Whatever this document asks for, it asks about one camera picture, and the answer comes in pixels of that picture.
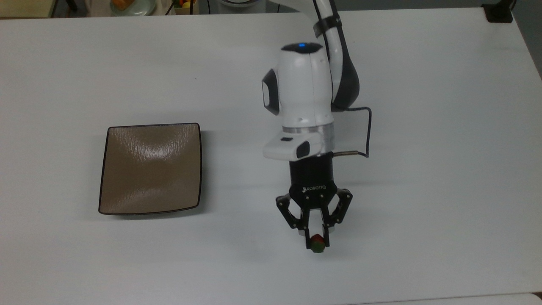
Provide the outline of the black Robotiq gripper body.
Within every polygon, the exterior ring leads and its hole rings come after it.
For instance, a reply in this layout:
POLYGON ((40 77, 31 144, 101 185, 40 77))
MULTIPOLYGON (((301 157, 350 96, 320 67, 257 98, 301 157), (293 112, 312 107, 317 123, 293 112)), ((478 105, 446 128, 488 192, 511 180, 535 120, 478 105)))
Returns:
POLYGON ((333 153, 290 162, 290 181, 290 197, 302 210, 328 210, 337 193, 333 153))

